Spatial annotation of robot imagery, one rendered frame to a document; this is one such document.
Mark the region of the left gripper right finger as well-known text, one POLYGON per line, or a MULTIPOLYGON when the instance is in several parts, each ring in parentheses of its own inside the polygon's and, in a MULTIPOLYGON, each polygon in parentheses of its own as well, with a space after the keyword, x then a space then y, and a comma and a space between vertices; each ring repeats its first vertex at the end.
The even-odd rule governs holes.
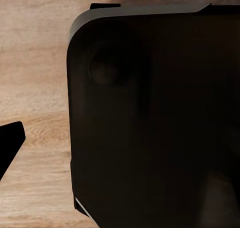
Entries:
POLYGON ((229 121, 224 138, 240 160, 240 122, 229 121))

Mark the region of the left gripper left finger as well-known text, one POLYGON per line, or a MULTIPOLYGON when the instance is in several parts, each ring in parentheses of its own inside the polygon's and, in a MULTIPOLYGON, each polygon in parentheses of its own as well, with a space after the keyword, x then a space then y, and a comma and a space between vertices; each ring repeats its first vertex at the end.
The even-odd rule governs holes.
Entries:
POLYGON ((21 121, 0 126, 0 180, 26 139, 21 121))

